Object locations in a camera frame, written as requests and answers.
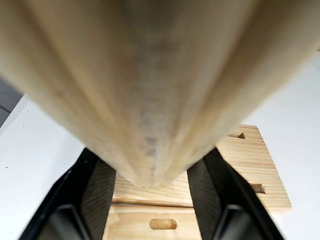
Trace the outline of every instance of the wood grain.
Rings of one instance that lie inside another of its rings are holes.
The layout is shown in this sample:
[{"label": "wood grain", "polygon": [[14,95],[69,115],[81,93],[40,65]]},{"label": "wood grain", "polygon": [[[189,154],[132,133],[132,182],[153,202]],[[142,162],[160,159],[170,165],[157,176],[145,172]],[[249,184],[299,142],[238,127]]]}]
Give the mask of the wood grain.
[{"label": "wood grain", "polygon": [[[152,229],[152,219],[174,220],[176,229]],[[193,208],[111,205],[103,240],[200,240]]]},{"label": "wood grain", "polygon": [[166,186],[314,53],[319,8],[2,0],[0,74],[131,183]]},{"label": "wood grain", "polygon": [[[240,125],[217,147],[224,159],[249,183],[258,185],[257,196],[271,213],[282,213],[291,209],[283,183],[278,175],[266,144],[256,126]],[[132,185],[117,175],[112,201],[123,204],[139,204],[168,207],[193,207],[187,172],[165,188],[141,188]]]}]

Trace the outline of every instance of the pine board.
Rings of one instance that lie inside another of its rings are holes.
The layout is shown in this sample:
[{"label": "pine board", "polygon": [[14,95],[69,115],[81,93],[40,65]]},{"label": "pine board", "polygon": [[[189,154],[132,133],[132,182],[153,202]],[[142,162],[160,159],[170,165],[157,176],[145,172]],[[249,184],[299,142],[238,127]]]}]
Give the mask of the pine board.
[{"label": "pine board", "polygon": [[[176,229],[153,230],[151,219],[173,219]],[[112,205],[109,210],[103,240],[201,240],[193,208]]]},{"label": "pine board", "polygon": [[[266,144],[256,126],[240,125],[217,145],[223,158],[250,184],[262,184],[266,194],[257,193],[264,207],[272,213],[291,208],[284,185]],[[187,172],[165,188],[141,188],[117,175],[114,203],[169,207],[193,207]]]}]

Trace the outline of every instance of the gray floor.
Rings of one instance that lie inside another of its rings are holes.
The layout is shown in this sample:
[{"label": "gray floor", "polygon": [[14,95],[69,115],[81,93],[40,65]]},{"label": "gray floor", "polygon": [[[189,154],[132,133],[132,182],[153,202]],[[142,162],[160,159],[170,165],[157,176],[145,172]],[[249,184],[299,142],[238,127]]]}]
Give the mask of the gray floor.
[{"label": "gray floor", "polygon": [[15,108],[23,94],[0,77],[0,127]]}]

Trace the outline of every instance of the white table surface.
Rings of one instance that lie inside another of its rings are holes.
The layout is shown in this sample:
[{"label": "white table surface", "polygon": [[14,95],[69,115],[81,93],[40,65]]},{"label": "white table surface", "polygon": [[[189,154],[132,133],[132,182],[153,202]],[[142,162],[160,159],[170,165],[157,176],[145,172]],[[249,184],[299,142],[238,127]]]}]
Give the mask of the white table surface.
[{"label": "white table surface", "polygon": [[[273,214],[289,240],[319,239],[320,54],[243,124],[256,125],[292,210]],[[15,240],[84,144],[24,96],[0,128],[0,239]]]}]

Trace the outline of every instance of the wooden board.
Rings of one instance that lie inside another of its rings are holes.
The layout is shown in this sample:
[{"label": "wooden board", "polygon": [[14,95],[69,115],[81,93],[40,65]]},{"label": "wooden board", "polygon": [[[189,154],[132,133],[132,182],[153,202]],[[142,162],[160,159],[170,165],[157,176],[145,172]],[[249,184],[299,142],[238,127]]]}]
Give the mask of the wooden board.
[{"label": "wooden board", "polygon": [[319,0],[2,0],[0,74],[131,183],[163,187],[312,56],[319,9]]},{"label": "wooden board", "polygon": [[[176,229],[153,230],[151,219],[171,219]],[[103,240],[201,240],[193,208],[111,205]]]},{"label": "wooden board", "polygon": [[[286,190],[256,126],[240,125],[217,147],[224,159],[249,183],[264,186],[266,193],[257,195],[269,212],[280,213],[291,208]],[[118,174],[112,201],[153,206],[193,206],[186,172],[165,188],[136,187]]]}]

